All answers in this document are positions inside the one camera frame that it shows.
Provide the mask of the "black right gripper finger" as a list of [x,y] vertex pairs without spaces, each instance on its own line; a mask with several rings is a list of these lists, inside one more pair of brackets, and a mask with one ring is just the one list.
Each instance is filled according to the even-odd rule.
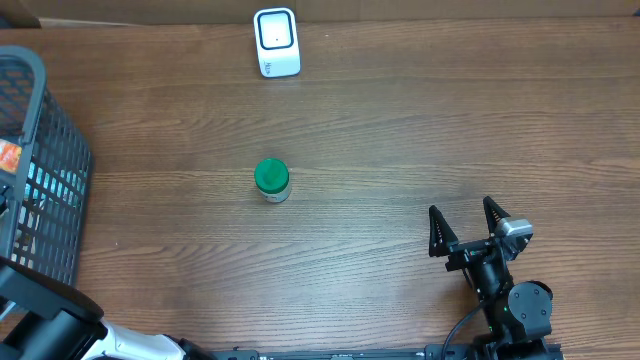
[[435,205],[429,207],[429,222],[429,256],[448,256],[451,248],[459,244],[459,239]]
[[506,226],[510,220],[510,214],[502,209],[490,196],[483,199],[483,207],[486,216],[487,227],[490,234],[505,235]]

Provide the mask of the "green lid jar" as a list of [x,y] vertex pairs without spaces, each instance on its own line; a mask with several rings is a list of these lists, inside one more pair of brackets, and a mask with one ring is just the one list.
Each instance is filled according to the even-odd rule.
[[262,197],[270,203],[284,202],[291,193],[289,169],[276,158],[264,159],[256,166],[254,181]]

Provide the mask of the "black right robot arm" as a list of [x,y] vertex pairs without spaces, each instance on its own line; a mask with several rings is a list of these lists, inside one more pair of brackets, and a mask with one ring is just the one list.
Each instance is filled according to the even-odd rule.
[[[553,292],[540,281],[516,284],[508,263],[517,258],[533,235],[525,218],[511,216],[491,197],[483,199],[488,237],[462,243],[434,205],[429,208],[429,255],[445,257],[446,270],[460,270],[475,292],[478,305],[450,330],[440,345],[428,345],[427,359],[562,359],[559,345],[549,345]],[[453,345],[459,330],[483,313],[488,332],[469,344]]]

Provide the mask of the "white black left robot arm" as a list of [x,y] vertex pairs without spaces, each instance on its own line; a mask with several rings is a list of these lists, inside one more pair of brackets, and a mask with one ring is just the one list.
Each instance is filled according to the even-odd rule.
[[77,289],[6,258],[1,298],[26,310],[1,341],[3,359],[211,359],[195,344],[113,325]]

